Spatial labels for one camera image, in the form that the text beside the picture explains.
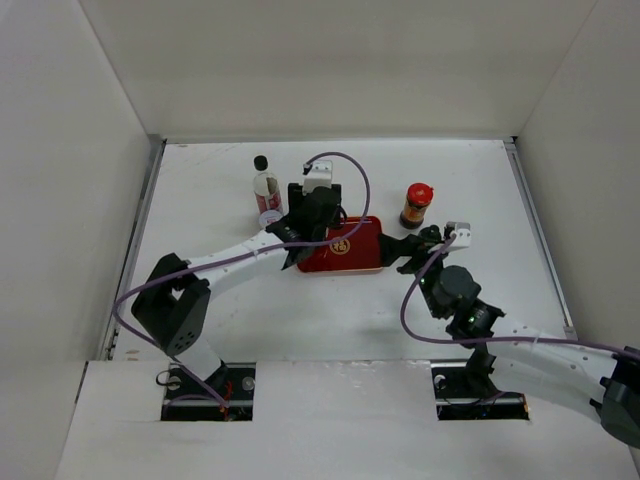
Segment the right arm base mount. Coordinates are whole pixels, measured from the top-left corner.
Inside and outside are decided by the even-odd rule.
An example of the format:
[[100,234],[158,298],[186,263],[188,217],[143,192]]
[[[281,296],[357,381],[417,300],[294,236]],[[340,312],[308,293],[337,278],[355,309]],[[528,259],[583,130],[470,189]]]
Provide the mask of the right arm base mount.
[[440,421],[529,420],[523,394],[497,390],[463,361],[434,362],[430,369]]

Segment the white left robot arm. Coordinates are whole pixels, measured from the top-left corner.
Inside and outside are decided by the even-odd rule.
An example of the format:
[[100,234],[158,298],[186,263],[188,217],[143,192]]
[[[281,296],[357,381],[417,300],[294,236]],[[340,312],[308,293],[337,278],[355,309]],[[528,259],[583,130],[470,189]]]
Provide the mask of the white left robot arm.
[[201,337],[211,300],[257,276],[275,274],[311,256],[312,247],[295,242],[321,242],[337,225],[341,187],[319,186],[279,221],[249,240],[199,259],[183,260],[175,253],[162,257],[148,280],[158,280],[187,267],[202,266],[245,254],[247,257],[208,272],[188,273],[140,292],[131,313],[169,357],[191,371],[190,386],[206,399],[221,393],[228,368]]

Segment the white-lid spice jar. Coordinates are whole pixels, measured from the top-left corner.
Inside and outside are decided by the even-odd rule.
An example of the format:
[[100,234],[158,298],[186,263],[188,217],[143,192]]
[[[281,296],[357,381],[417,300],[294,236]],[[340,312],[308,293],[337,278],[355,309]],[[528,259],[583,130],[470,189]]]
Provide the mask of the white-lid spice jar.
[[259,215],[258,223],[262,230],[283,218],[283,214],[278,210],[266,210]]

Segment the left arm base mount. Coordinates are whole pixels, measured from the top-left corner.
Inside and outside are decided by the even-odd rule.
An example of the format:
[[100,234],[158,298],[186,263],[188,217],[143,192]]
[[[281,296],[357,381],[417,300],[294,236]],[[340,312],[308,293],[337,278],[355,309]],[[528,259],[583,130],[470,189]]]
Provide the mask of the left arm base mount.
[[177,364],[170,364],[155,378],[163,389],[161,420],[166,422],[249,422],[253,419],[256,364],[227,365],[222,382],[213,386],[227,406],[218,400]]

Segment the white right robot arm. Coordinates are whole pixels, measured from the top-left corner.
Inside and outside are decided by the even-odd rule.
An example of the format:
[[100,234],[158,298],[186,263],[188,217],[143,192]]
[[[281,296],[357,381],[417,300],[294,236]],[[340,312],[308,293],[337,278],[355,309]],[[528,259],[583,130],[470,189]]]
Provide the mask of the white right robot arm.
[[445,321],[447,336],[436,344],[470,350],[463,380],[471,393],[483,396],[496,389],[535,396],[578,412],[638,447],[638,349],[556,337],[484,302],[471,273],[445,263],[449,253],[471,243],[464,223],[432,226],[403,239],[381,234],[378,243],[382,266],[405,258],[397,270],[413,276],[410,292],[420,292],[431,317]]

